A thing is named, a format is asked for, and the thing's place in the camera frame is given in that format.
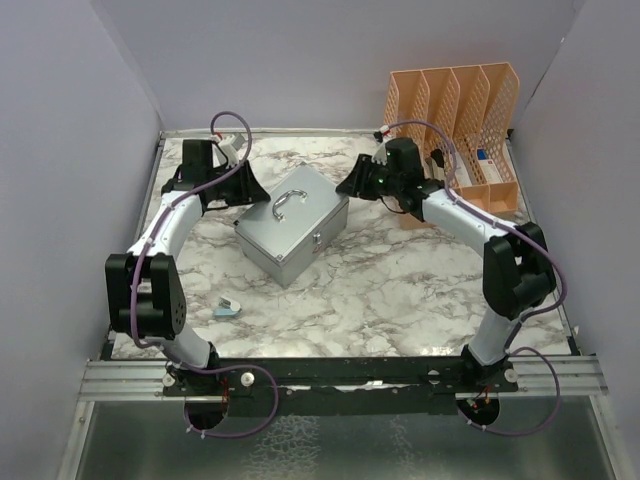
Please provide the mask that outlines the silver metal case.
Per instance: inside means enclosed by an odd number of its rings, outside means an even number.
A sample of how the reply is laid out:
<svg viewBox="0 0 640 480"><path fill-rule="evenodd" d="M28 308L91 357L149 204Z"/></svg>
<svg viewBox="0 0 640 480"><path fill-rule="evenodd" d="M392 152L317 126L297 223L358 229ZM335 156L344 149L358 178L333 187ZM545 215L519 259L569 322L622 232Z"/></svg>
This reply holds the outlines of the silver metal case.
<svg viewBox="0 0 640 480"><path fill-rule="evenodd" d="M289 287L344 230L349 198L305 163L297 166L235 222L244 255Z"/></svg>

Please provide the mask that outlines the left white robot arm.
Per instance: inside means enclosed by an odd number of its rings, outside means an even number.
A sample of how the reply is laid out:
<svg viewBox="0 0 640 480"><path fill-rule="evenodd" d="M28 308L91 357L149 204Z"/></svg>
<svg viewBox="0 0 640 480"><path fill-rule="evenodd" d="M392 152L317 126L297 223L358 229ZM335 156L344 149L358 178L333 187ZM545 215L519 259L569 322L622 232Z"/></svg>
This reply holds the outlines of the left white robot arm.
<svg viewBox="0 0 640 480"><path fill-rule="evenodd" d="M112 330L188 369L186 382L202 395L220 385L219 355L187 323L177 258L212 203L224 210L269 200L248 160L251 145L240 135L183 141L182 162L163 185L147 229L126 252L105 262Z"/></svg>

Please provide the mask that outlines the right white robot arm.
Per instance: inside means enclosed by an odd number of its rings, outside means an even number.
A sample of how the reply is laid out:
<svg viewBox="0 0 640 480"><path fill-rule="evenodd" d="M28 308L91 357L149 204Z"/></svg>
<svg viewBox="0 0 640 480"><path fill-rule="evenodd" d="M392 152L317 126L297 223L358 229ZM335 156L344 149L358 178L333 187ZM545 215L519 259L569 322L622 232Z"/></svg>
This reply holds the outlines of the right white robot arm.
<svg viewBox="0 0 640 480"><path fill-rule="evenodd" d="M556 289L541 228L533 222L503 222L443 181L426 177L418 147L407 137L382 144L373 156L359 155L336 191L369 201L393 197L402 212L449 232L481 257L487 310L464 347L469 360L460 365L459 378L469 390L486 388L521 324L542 313L542 303Z"/></svg>

